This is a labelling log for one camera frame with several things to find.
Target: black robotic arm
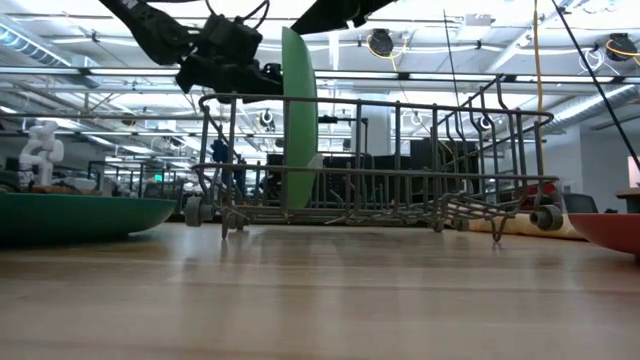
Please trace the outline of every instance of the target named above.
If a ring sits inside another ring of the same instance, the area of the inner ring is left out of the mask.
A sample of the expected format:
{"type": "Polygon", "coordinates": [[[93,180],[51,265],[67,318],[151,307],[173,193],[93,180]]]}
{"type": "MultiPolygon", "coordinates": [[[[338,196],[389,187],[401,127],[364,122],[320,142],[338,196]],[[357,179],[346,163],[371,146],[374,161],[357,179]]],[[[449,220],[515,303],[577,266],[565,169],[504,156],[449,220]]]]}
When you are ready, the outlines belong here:
{"type": "MultiPolygon", "coordinates": [[[[218,93],[282,95],[280,65],[260,68],[255,54],[262,35],[244,25],[244,18],[229,20],[211,11],[204,27],[194,29],[148,4],[191,1],[197,0],[100,0],[129,28],[151,60],[163,66],[180,65],[176,82],[185,93],[200,85],[218,93]]],[[[344,29],[347,21],[359,27],[371,13],[394,1],[317,0],[291,28],[306,35],[344,29]]]]}

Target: ceiling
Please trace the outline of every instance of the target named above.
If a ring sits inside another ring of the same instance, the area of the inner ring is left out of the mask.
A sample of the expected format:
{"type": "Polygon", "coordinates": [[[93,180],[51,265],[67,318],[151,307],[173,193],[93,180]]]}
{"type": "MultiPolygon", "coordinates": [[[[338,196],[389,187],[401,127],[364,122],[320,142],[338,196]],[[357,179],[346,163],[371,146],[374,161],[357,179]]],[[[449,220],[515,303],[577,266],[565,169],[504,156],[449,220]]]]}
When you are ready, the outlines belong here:
{"type": "MultiPolygon", "coordinates": [[[[267,20],[260,27],[264,40],[256,58],[262,63],[280,62],[280,35],[283,26],[290,26],[311,4],[313,0],[272,0],[267,20]]],[[[609,0],[567,0],[575,6],[571,9],[569,21],[578,42],[584,48],[592,48],[594,44],[603,44],[610,33],[624,32],[635,40],[640,40],[640,26],[637,14],[640,4],[637,0],[619,0],[610,5],[609,0]]],[[[259,2],[257,0],[211,0],[212,7],[228,17],[244,15],[250,12],[259,2]]],[[[544,74],[584,74],[578,54],[566,30],[559,19],[554,18],[550,1],[542,1],[539,13],[547,20],[541,21],[540,48],[541,69],[544,74]]],[[[183,25],[202,26],[206,21],[208,10],[204,1],[188,3],[159,4],[154,3],[183,25]]],[[[5,19],[22,29],[24,34],[38,38],[51,51],[69,55],[82,55],[91,58],[102,67],[155,67],[156,65],[137,46],[127,27],[115,19],[98,0],[0,0],[0,9],[5,19]]],[[[387,59],[373,56],[366,46],[367,36],[373,28],[389,29],[395,42],[396,59],[399,72],[439,72],[451,73],[451,62],[456,73],[517,73],[535,74],[536,67],[533,44],[525,42],[515,51],[508,51],[510,44],[518,42],[531,29],[532,1],[529,0],[400,0],[372,15],[369,22],[357,30],[347,30],[305,37],[312,54],[313,66],[316,70],[340,71],[385,71],[393,72],[393,64],[387,59]],[[468,20],[478,18],[478,14],[486,15],[492,20],[490,27],[470,26],[468,20]],[[451,59],[447,49],[447,35],[451,41],[451,59]],[[476,49],[477,41],[481,48],[476,49]]],[[[613,73],[638,74],[638,66],[633,61],[614,63],[612,61],[590,59],[598,65],[601,75],[613,73]]],[[[0,64],[37,66],[37,62],[28,57],[0,46],[0,64]]],[[[397,81],[337,80],[320,81],[319,96],[356,99],[366,92],[384,92],[391,101],[415,102],[455,106],[473,94],[480,84],[460,83],[458,99],[453,92],[452,82],[412,82],[405,85],[397,81]]],[[[503,95],[510,108],[522,107],[534,110],[537,107],[537,90],[534,84],[507,85],[503,95]]],[[[543,106],[546,108],[568,100],[576,95],[594,93],[590,84],[563,85],[548,84],[544,87],[543,106]]],[[[499,107],[494,90],[487,94],[487,107],[499,107]]],[[[70,84],[60,77],[54,76],[8,76],[0,75],[0,103],[15,111],[27,111],[33,103],[38,103],[54,113],[65,113],[72,103],[83,107],[85,103],[93,109],[95,115],[151,115],[151,116],[194,116],[193,120],[177,123],[163,123],[163,126],[176,127],[176,131],[199,131],[202,116],[199,114],[197,100],[199,91],[192,95],[183,95],[171,77],[121,76],[104,77],[101,85],[94,90],[77,84],[70,84]],[[23,88],[16,88],[15,83],[23,81],[45,94],[34,94],[23,88]],[[13,101],[9,95],[16,95],[13,101]]],[[[212,103],[212,112],[216,116],[228,116],[229,108],[212,103]]],[[[263,132],[257,119],[261,112],[269,109],[274,114],[276,127],[282,129],[282,103],[277,101],[260,102],[243,105],[237,131],[263,132]]],[[[321,114],[337,114],[338,116],[355,116],[352,106],[321,104],[321,114]]],[[[423,123],[430,123],[429,113],[420,113],[423,123]]],[[[142,129],[144,122],[135,126],[142,129]]],[[[129,131],[131,127],[117,120],[82,121],[81,126],[87,129],[104,129],[108,131],[129,131]]],[[[473,130],[464,124],[467,130],[473,130]]],[[[420,122],[411,112],[403,113],[403,135],[426,134],[420,122]]],[[[346,124],[322,125],[322,134],[349,135],[346,124]]],[[[104,137],[114,144],[154,146],[159,153],[188,151],[195,154],[198,139],[187,142],[186,150],[171,148],[159,139],[151,144],[151,139],[129,139],[104,137]]],[[[246,141],[238,143],[238,150],[248,157],[264,158],[264,151],[277,150],[272,140],[258,140],[256,144],[246,141]]],[[[322,149],[342,150],[341,141],[322,140],[322,149]]]]}

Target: white robot figure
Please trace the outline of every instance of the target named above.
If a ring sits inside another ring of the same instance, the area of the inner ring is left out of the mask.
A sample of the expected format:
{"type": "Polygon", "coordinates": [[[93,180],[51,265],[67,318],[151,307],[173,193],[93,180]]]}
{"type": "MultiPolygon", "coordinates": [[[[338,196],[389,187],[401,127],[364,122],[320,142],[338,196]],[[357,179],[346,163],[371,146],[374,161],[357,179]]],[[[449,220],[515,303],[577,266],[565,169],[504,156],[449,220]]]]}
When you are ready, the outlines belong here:
{"type": "Polygon", "coordinates": [[[20,173],[28,176],[21,179],[21,183],[28,184],[32,180],[33,165],[38,167],[38,180],[36,184],[51,185],[53,177],[53,163],[60,162],[64,158],[64,144],[55,139],[54,131],[58,129],[55,121],[43,121],[42,125],[29,128],[29,141],[20,153],[20,173]],[[38,155],[31,155],[35,150],[42,149],[38,155]]]}

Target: yellow cable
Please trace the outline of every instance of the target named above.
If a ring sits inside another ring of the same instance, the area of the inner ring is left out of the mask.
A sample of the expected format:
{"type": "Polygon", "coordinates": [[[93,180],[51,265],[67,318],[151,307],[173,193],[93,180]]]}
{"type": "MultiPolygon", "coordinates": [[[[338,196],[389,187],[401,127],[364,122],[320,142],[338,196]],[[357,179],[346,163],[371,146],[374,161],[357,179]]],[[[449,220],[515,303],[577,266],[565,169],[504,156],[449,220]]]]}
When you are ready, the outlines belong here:
{"type": "MultiPolygon", "coordinates": [[[[536,58],[536,75],[538,77],[538,112],[542,112],[543,105],[543,88],[542,88],[542,69],[540,66],[540,39],[538,37],[538,0],[533,0],[533,46],[536,58]]],[[[542,121],[538,116],[536,120],[538,124],[542,121]]],[[[539,169],[544,174],[544,149],[542,147],[542,128],[540,128],[540,137],[538,138],[538,146],[540,147],[540,156],[542,157],[542,169],[539,169]]]]}
{"type": "Polygon", "coordinates": [[[377,58],[393,60],[393,59],[398,58],[400,55],[404,54],[404,52],[407,50],[407,39],[404,39],[404,45],[402,46],[402,50],[400,50],[400,52],[398,52],[395,55],[382,56],[382,55],[376,54],[373,50],[371,50],[371,35],[369,35],[369,36],[367,36],[367,49],[369,49],[369,52],[371,54],[373,54],[373,56],[375,56],[377,58]]]}
{"type": "Polygon", "coordinates": [[[638,64],[638,66],[640,66],[640,60],[638,60],[638,57],[640,56],[640,53],[629,53],[626,51],[620,51],[617,49],[614,49],[611,47],[611,43],[613,42],[613,40],[609,40],[607,41],[607,44],[605,45],[607,47],[607,50],[611,51],[614,54],[618,54],[618,55],[623,55],[623,56],[631,56],[633,57],[633,61],[636,62],[636,64],[638,64]]]}

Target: wall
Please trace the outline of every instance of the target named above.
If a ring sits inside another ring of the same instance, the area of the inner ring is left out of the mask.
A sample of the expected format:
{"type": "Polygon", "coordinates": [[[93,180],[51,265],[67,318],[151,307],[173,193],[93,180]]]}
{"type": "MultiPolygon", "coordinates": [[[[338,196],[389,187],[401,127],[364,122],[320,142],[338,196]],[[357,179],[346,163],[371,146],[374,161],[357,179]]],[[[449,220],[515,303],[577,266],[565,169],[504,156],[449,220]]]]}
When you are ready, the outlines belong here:
{"type": "MultiPolygon", "coordinates": [[[[543,159],[544,159],[544,174],[550,176],[557,176],[560,179],[560,183],[564,185],[571,185],[571,191],[574,193],[581,193],[583,191],[583,176],[582,176],[582,163],[581,159],[581,138],[580,129],[574,127],[567,129],[567,132],[562,135],[547,135],[544,137],[546,142],[543,146],[543,159]]],[[[498,162],[499,172],[512,170],[513,162],[511,157],[511,148],[505,148],[504,158],[498,162]]],[[[487,165],[489,173],[493,172],[493,159],[486,158],[485,163],[487,165]]],[[[537,157],[535,151],[535,144],[527,143],[525,145],[525,164],[527,167],[528,175],[537,175],[537,157]]]]}
{"type": "MultiPolygon", "coordinates": [[[[630,136],[636,151],[640,140],[630,136]]],[[[626,212],[624,200],[615,197],[615,192],[629,187],[629,152],[615,133],[582,130],[582,175],[584,193],[593,196],[598,210],[607,208],[626,212]]]]}

